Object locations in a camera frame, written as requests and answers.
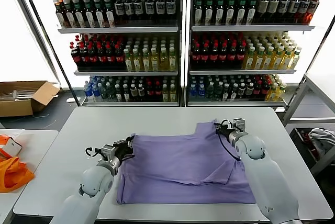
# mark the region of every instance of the orange plastic bag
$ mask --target orange plastic bag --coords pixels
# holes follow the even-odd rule
[[[8,193],[27,184],[34,174],[19,157],[4,160],[0,158],[0,193]]]

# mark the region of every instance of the purple cloth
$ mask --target purple cloth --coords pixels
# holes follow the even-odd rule
[[[198,123],[192,135],[136,135],[133,153],[120,167],[119,204],[255,203],[242,162],[221,146],[214,122]]]

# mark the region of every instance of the white table surface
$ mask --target white table surface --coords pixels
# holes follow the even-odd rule
[[[20,130],[0,129],[0,134],[6,134],[9,136],[16,134],[17,132],[20,132]],[[18,155],[20,157],[20,162],[26,163],[28,168],[34,172],[43,159],[45,153],[50,148],[57,134],[57,131],[24,130],[22,134],[15,139],[23,146]],[[12,208],[24,188],[25,186],[22,186],[10,193],[0,194],[0,223],[8,221]]]
[[[266,107],[79,107],[68,118],[54,144],[14,207],[19,215],[53,216],[63,201],[77,193],[84,170],[96,165],[98,157],[87,159],[86,147],[102,147],[133,132],[142,135],[187,135],[197,122],[215,118],[244,118],[247,131],[262,138],[272,159],[281,167],[299,200],[303,220],[332,218],[332,211],[280,120]],[[116,178],[100,206],[98,219],[234,222],[266,221],[252,204],[130,204],[117,205]]]

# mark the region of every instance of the cardboard box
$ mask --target cardboard box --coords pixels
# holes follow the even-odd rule
[[[37,91],[32,99],[18,101],[0,101],[0,117],[32,115],[43,110],[58,93],[59,88],[47,81],[1,82],[0,91],[12,92],[15,89]]]

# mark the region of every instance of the shelf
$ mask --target shelf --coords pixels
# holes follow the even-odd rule
[[[267,107],[286,107],[284,101],[281,102],[264,102],[264,101],[234,101],[234,102],[210,102],[210,101],[194,101],[188,102],[188,106],[267,106]]]
[[[82,106],[143,106],[143,107],[157,107],[157,106],[179,106],[178,102],[84,102]]]
[[[75,28],[59,29],[60,34],[67,33],[158,33],[158,32],[177,32],[178,26],[166,27],[113,27],[113,28]]]
[[[177,76],[178,71],[75,71],[76,76]]]
[[[296,70],[213,70],[190,71],[190,75],[256,75],[256,74],[293,74]]]
[[[231,26],[216,26],[216,25],[200,25],[192,26],[192,31],[311,31],[315,26],[308,25],[231,25]]]

